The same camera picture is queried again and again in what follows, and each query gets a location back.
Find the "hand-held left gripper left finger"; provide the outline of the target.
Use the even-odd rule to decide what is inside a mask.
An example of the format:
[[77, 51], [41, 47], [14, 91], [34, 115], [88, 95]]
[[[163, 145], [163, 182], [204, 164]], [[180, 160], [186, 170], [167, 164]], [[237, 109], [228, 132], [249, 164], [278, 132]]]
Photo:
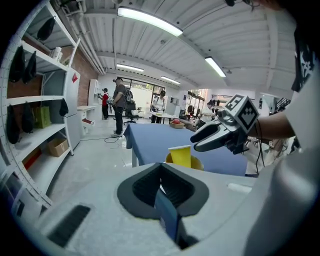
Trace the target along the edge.
[[92, 223], [155, 223], [161, 219], [155, 206], [161, 185], [161, 165], [142, 165], [108, 172], [82, 183], [53, 208], [56, 222], [77, 207], [89, 209]]

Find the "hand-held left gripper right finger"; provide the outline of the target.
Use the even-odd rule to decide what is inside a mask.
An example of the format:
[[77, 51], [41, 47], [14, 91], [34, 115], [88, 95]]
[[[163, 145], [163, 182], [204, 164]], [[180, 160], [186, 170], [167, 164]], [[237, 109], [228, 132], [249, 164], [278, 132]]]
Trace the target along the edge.
[[253, 187], [253, 179], [163, 164], [161, 220], [226, 220]]

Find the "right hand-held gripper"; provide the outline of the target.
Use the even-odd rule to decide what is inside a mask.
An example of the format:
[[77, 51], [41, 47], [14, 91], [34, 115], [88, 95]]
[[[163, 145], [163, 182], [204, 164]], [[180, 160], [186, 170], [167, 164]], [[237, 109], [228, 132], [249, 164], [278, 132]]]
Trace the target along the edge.
[[235, 94], [217, 112], [218, 123], [206, 123], [191, 137], [197, 152], [207, 152], [224, 145], [233, 153], [244, 151], [248, 133], [254, 127], [259, 112], [247, 95]]

